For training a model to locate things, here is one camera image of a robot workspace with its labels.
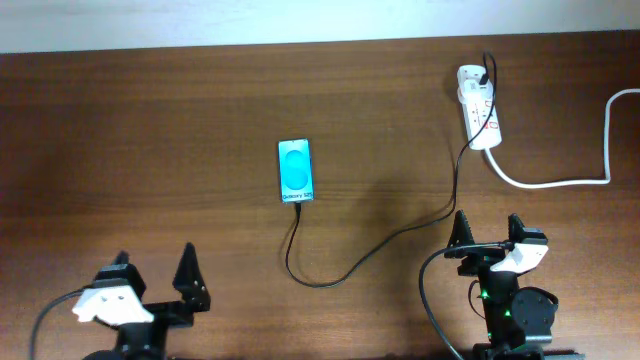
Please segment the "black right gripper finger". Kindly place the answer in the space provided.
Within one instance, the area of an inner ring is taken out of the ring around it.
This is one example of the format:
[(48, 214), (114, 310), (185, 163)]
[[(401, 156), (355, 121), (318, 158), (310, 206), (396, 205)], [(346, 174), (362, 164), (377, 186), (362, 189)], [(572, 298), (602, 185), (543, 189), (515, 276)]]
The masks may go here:
[(448, 248), (473, 245), (474, 238), (469, 226), (467, 217), (463, 210), (458, 210), (455, 213), (452, 232), (447, 244)]
[(516, 213), (508, 217), (508, 240), (520, 243), (525, 238), (524, 224)]

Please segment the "blue Galaxy smartphone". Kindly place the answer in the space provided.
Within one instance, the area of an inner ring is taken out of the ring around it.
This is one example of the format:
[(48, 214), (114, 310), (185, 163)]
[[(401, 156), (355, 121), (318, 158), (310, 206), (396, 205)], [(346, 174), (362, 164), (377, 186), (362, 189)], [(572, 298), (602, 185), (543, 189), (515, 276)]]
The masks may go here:
[(311, 148), (308, 139), (278, 142), (279, 178), (283, 203), (314, 199)]

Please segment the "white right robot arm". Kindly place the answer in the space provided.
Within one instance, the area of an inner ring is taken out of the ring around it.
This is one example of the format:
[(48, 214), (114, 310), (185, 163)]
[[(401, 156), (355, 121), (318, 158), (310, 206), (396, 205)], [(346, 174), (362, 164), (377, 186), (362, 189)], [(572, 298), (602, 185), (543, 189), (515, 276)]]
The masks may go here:
[(573, 350), (546, 351), (559, 307), (558, 297), (538, 287), (522, 287), (518, 278), (534, 270), (549, 250), (542, 230), (508, 217), (508, 238), (495, 245), (474, 241), (464, 212), (455, 214), (447, 258), (461, 261), (460, 276), (480, 285), (487, 343), (473, 346), (475, 359), (583, 359)]

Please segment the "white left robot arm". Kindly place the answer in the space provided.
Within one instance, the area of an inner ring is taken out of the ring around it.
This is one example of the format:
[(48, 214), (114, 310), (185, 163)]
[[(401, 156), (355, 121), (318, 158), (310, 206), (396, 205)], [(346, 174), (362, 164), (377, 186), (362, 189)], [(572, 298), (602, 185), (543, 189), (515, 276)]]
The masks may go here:
[[(106, 285), (130, 286), (137, 303), (141, 302), (146, 290), (139, 271), (129, 262), (129, 254), (124, 251), (95, 276), (94, 287)], [(142, 308), (153, 316), (151, 321), (129, 320), (122, 325), (114, 325), (112, 329), (117, 332), (114, 348), (91, 353), (86, 360), (165, 359), (168, 331), (191, 327), (195, 314), (210, 310), (211, 297), (199, 269), (195, 246), (191, 243), (185, 245), (173, 287), (181, 294), (179, 300), (144, 304)]]

